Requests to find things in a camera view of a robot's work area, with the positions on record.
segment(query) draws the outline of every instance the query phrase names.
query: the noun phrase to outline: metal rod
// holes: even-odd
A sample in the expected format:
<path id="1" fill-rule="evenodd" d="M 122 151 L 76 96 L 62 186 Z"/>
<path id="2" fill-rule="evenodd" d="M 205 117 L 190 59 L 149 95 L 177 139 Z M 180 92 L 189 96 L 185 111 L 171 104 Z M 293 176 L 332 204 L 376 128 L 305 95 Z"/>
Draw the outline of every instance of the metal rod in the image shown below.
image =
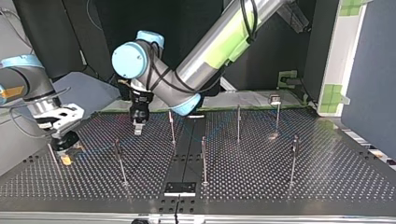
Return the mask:
<path id="1" fill-rule="evenodd" d="M 295 169 L 295 164 L 296 164 L 296 154 L 293 154 L 293 165 L 291 166 L 291 176 L 290 176 L 290 186 L 294 184 L 293 178 L 294 178 L 294 169 Z"/>
<path id="2" fill-rule="evenodd" d="M 126 179 L 125 168 L 124 168 L 123 163 L 122 163 L 122 151 L 121 151 L 121 148 L 120 148 L 120 139 L 116 138 L 116 141 L 114 143 L 114 147 L 115 147 L 116 159 L 119 161 L 120 168 L 121 168 L 121 171 L 122 171 L 122 178 L 123 178 L 123 184 L 122 185 L 123 186 L 128 186 L 129 183 L 128 183 L 128 180 Z"/>
<path id="3" fill-rule="evenodd" d="M 169 110 L 169 122 L 171 123 L 171 130 L 172 130 L 172 144 L 175 146 L 176 140 L 175 140 L 175 128 L 174 128 L 174 121 L 172 118 L 172 112 Z"/>
<path id="4" fill-rule="evenodd" d="M 276 132 L 279 128 L 279 114 L 280 114 L 280 104 L 277 105 L 277 112 L 276 112 Z"/>
<path id="5" fill-rule="evenodd" d="M 120 167 L 121 167 L 122 176 L 123 176 L 123 179 L 124 179 L 123 185 L 127 186 L 128 185 L 128 181 L 126 180 L 126 174 L 125 174 L 125 169 L 124 169 L 123 164 L 122 164 L 122 160 L 120 160 Z"/>
<path id="6" fill-rule="evenodd" d="M 56 160 L 55 153 L 53 153 L 52 146 L 50 145 L 50 143 L 48 143 L 47 145 L 49 146 L 49 153 L 50 153 L 53 161 L 55 162 L 55 165 L 56 165 L 56 168 L 58 169 L 59 175 L 62 176 L 61 167 L 59 167 L 59 163 Z"/>
<path id="7" fill-rule="evenodd" d="M 238 138 L 237 138 L 237 142 L 239 143 L 240 142 L 240 140 L 241 140 L 241 136 L 240 136 L 240 131 L 241 131 L 241 124 L 240 124 L 240 121 L 241 121 L 241 106 L 240 105 L 238 105 Z"/>
<path id="8" fill-rule="evenodd" d="M 204 161 L 204 186 L 207 186 L 209 183 L 207 182 L 206 176 L 206 145 L 205 145 L 205 137 L 202 137 L 202 158 Z"/>
<path id="9" fill-rule="evenodd" d="M 300 153 L 300 137 L 298 134 L 294 135 L 291 149 L 293 151 L 293 165 L 291 166 L 290 187 L 292 187 L 292 185 L 294 184 L 293 179 L 294 179 L 296 158 Z"/>

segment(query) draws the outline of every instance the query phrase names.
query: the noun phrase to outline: perforated metal table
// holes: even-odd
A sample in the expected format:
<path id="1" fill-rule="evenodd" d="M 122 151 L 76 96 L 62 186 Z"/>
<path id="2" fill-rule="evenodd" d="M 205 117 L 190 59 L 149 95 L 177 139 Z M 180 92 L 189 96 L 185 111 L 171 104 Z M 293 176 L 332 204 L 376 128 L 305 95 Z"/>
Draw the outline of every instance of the perforated metal table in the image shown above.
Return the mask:
<path id="1" fill-rule="evenodd" d="M 396 174 L 309 108 L 205 112 L 204 119 L 152 114 L 141 136 L 127 114 L 102 113 L 78 132 L 87 152 L 59 173 L 47 149 L 0 177 L 3 212 L 396 217 Z M 301 138 L 294 185 L 291 141 Z M 202 137 L 208 186 L 203 186 Z M 129 182 L 113 143 L 120 139 Z M 190 198 L 164 197 L 170 182 L 196 183 Z"/>

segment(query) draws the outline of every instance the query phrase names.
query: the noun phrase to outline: robotic arm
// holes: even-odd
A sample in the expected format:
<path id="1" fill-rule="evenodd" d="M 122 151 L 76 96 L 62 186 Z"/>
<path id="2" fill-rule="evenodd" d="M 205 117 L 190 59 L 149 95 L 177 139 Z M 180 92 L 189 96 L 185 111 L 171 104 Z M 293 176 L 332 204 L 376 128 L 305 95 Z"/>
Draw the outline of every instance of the robotic arm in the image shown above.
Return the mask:
<path id="1" fill-rule="evenodd" d="M 163 37 L 147 31 L 114 51 L 113 66 L 121 77 L 138 80 L 179 115 L 188 115 L 200 102 L 199 90 L 206 82 L 224 64 L 234 62 L 254 40 L 256 30 L 288 2 L 234 0 L 176 71 L 160 59 Z"/>
<path id="2" fill-rule="evenodd" d="M 61 104 L 60 93 L 53 89 L 35 55 L 4 59 L 0 65 L 0 105 L 22 98 L 38 127 L 51 135 L 52 149 L 60 156 L 65 154 L 79 140 L 71 130 L 79 125 L 84 110 L 75 104 Z"/>
<path id="3" fill-rule="evenodd" d="M 159 96 L 181 116 L 200 102 L 201 88 L 219 69 L 234 62 L 254 40 L 255 33 L 276 11 L 292 0 L 233 0 L 193 51 L 172 71 L 161 61 L 164 38 L 140 31 L 136 41 L 119 46 L 112 63 L 117 73 L 131 79 L 136 127 L 149 119 L 148 105 Z M 39 128 L 52 136 L 52 148 L 63 155 L 78 142 L 71 130 L 79 125 L 84 110 L 62 105 L 45 69 L 35 55 L 3 60 L 0 67 L 0 105 L 22 98 Z"/>

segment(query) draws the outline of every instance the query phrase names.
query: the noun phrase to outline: yellow tape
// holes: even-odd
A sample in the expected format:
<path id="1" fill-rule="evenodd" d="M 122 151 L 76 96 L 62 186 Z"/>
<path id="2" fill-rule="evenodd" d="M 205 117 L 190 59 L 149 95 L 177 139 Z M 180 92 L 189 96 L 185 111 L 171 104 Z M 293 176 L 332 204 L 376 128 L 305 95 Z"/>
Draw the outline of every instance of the yellow tape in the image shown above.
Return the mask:
<path id="1" fill-rule="evenodd" d="M 4 99 L 11 98 L 11 97 L 14 97 L 17 95 L 21 95 L 23 92 L 23 88 L 24 88 L 24 86 L 20 86 L 20 87 L 14 87 L 14 88 L 2 90 L 2 91 L 0 91 L 0 95 Z"/>
<path id="2" fill-rule="evenodd" d="M 253 13 L 249 12 L 247 20 L 250 28 L 253 26 L 253 18 Z M 248 38 L 246 29 L 242 10 L 239 9 L 211 44 L 205 56 L 205 62 L 211 67 L 219 69 L 227 60 L 236 61 L 249 46 L 246 42 Z"/>

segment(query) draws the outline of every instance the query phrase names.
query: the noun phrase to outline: dark wall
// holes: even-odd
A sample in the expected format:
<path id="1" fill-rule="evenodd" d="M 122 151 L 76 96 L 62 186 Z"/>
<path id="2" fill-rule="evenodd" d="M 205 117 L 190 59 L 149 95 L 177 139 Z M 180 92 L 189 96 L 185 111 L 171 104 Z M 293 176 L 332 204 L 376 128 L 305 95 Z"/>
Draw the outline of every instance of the dark wall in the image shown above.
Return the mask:
<path id="1" fill-rule="evenodd" d="M 396 1 L 368 4 L 342 122 L 396 159 Z"/>
<path id="2" fill-rule="evenodd" d="M 62 1 L 14 0 L 35 54 L 50 77 L 83 69 L 79 47 Z"/>
<path id="3" fill-rule="evenodd" d="M 309 21 L 313 20 L 316 0 L 298 1 Z M 304 73 L 309 33 L 297 34 L 277 14 L 258 32 L 256 41 L 226 69 L 226 78 L 238 90 L 274 90 L 280 71 Z"/>
<path id="4" fill-rule="evenodd" d="M 340 0 L 318 0 L 304 70 L 304 84 L 317 101 L 326 69 Z"/>
<path id="5" fill-rule="evenodd" d="M 222 1 L 96 0 L 110 53 L 139 30 L 165 37 L 163 60 L 176 68 L 219 17 Z"/>
<path id="6" fill-rule="evenodd" d="M 82 71 L 108 80 L 113 74 L 105 37 L 89 20 L 87 1 L 14 0 L 35 54 L 51 78 Z M 89 10 L 94 17 L 91 4 Z M 88 68 L 83 64 L 81 50 Z"/>
<path id="7" fill-rule="evenodd" d="M 70 17 L 70 21 L 76 31 L 76 35 L 84 52 L 85 60 L 98 74 L 101 80 L 109 80 L 114 73 L 111 65 L 110 54 L 100 21 L 97 17 L 96 7 L 92 0 L 63 0 Z M 88 67 L 86 73 L 97 77 Z"/>

